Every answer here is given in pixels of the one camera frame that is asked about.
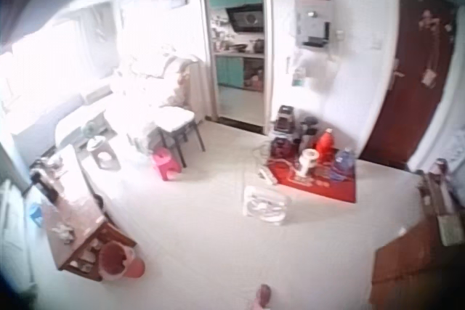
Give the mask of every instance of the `pink stool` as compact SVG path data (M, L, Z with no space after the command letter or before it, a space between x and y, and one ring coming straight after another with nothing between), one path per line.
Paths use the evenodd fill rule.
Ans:
M164 181L168 180L168 171L181 172L181 166L166 148L160 148L152 155L152 164Z

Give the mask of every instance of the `wooden table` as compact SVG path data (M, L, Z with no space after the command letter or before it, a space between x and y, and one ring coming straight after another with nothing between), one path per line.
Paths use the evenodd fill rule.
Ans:
M68 270L79 276L101 281L98 268L100 249L92 245L95 242L107 243L113 240L134 247L136 242L116 229L96 204L94 193L86 183L73 147L67 146L60 154L63 159L63 175L60 177L62 188L58 188L60 196L54 205L43 197L41 205L50 250L58 270ZM52 231L59 223L74 228L74 241L71 244L66 245ZM93 262L83 256L85 251L87 255L94 255ZM83 264L92 266L89 272L83 271L79 266Z

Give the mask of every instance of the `white chair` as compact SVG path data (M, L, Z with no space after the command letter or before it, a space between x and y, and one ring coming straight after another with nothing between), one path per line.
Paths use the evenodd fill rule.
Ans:
M205 146L203 145L201 134L198 131L197 123L195 122L194 112L180 107L162 107L159 108L156 113L155 123L161 137L161 142L165 148L167 148L167 146L164 134L168 134L174 140L174 145L179 153L182 167L187 166L184 156L182 156L178 136L182 135L184 140L187 141L187 128L192 127L194 129L197 134L198 141L201 144L201 149L205 152Z

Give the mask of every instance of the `door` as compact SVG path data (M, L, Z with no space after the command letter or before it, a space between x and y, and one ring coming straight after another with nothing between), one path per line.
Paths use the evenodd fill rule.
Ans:
M395 70L361 159L405 168L442 97L455 13L446 0L400 0Z
M227 59L229 85L244 87L244 61L240 57L229 57Z
M217 81L219 85L228 85L229 76L227 69L227 58L217 57Z

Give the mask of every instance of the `kitchen counter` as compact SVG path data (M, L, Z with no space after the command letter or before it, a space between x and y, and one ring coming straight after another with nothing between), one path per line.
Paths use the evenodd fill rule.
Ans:
M264 59L264 54L254 54L252 52L221 51L221 52L214 52L214 55L215 56L261 58L261 59Z

